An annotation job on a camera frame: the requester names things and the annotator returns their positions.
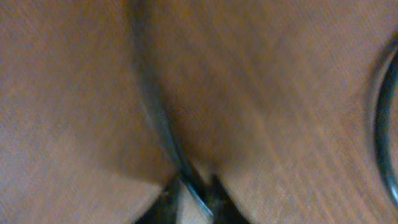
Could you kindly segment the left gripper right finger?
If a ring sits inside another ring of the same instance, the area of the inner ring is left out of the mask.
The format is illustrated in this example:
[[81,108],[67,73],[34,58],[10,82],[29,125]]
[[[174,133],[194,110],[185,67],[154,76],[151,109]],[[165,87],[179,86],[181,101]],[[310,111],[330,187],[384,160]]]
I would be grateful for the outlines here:
[[213,214],[213,224],[250,224],[216,175],[211,176],[205,202]]

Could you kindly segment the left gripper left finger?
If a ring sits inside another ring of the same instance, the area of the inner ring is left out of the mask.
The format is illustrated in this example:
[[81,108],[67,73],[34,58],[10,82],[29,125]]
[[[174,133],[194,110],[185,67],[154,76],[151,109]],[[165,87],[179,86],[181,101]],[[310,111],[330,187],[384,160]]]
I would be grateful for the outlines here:
[[176,224],[180,181],[177,175],[169,180],[151,207],[134,224]]

